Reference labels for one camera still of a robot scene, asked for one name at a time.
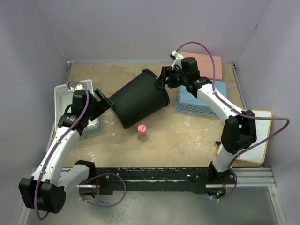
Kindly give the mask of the white perforated plastic basket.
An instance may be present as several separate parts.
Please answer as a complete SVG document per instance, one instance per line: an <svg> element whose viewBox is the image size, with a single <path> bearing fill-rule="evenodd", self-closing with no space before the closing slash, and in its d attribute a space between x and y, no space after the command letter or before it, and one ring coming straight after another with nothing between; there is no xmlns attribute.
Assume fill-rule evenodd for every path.
<svg viewBox="0 0 300 225"><path fill-rule="evenodd" d="M92 80L87 79L81 82L85 83L88 91L94 95ZM72 92L68 91L66 84L58 85L54 88L55 131L58 128L59 119L63 115L66 107L72 103L72 94Z"/></svg>

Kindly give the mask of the light blue basket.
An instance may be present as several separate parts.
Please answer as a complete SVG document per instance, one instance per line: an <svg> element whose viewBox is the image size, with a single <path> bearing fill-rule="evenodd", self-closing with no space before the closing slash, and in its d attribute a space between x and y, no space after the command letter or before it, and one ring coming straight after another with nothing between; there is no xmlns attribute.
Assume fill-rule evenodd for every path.
<svg viewBox="0 0 300 225"><path fill-rule="evenodd" d="M89 120L89 123L87 127L83 130L82 135L97 133L100 132L100 130L100 121L99 118L96 118L93 121Z"/></svg>

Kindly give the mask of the blue perforated plastic basket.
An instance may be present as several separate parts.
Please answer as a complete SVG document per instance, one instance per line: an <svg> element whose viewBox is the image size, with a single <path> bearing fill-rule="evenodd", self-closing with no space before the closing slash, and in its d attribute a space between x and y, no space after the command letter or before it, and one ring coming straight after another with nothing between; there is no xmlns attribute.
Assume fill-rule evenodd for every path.
<svg viewBox="0 0 300 225"><path fill-rule="evenodd" d="M180 112L218 117L229 111L230 107L215 96L211 85L206 88L203 87L195 96L188 92L185 86L179 86L177 88L175 109Z"/></svg>

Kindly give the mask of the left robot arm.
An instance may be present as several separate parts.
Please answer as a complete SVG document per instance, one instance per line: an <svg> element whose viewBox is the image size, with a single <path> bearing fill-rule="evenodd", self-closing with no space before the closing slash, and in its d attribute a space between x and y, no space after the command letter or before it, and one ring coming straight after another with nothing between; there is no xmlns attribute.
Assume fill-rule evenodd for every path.
<svg viewBox="0 0 300 225"><path fill-rule="evenodd" d="M112 101L99 89L95 89L94 93L85 89L74 91L72 103L59 119L55 138L44 159L30 178L23 178L19 183L27 208L57 214L61 211L67 194L80 182L91 184L96 180L97 173L92 162L77 162L67 172L62 169L71 148L89 121L97 119L112 105Z"/></svg>

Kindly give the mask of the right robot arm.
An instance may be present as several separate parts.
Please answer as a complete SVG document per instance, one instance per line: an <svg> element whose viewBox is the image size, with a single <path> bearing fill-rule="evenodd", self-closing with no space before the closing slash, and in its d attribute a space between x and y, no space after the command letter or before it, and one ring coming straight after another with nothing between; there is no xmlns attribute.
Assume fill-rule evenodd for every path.
<svg viewBox="0 0 300 225"><path fill-rule="evenodd" d="M181 59L180 66L162 67L161 74L155 82L160 89L185 86L195 98L203 101L223 122L221 135L221 150L218 156L210 162L209 180L220 183L237 155L250 147L257 140L254 113L236 107L225 98L207 77L200 75L196 59L193 57Z"/></svg>

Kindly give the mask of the pink perforated plastic basket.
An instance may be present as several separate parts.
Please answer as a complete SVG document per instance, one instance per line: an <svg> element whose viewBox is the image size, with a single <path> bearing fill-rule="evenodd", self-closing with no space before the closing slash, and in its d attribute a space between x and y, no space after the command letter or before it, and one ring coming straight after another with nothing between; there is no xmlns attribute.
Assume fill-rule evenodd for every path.
<svg viewBox="0 0 300 225"><path fill-rule="evenodd" d="M205 76L207 78L213 78L213 65L209 55L205 54L197 54L197 53L189 53L189 52L181 52L181 55L186 57L193 57L197 61L198 70L200 71L201 76ZM215 79L222 80L222 58L220 56L212 56L215 63Z"/></svg>

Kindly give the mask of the large black plastic bucket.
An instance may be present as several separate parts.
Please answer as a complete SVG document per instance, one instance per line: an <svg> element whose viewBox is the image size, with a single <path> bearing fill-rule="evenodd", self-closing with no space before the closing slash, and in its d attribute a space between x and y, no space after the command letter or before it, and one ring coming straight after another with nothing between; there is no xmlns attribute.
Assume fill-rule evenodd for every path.
<svg viewBox="0 0 300 225"><path fill-rule="evenodd" d="M144 69L109 97L112 101L111 110L124 129L169 105L167 91L155 86L157 80L152 71Z"/></svg>

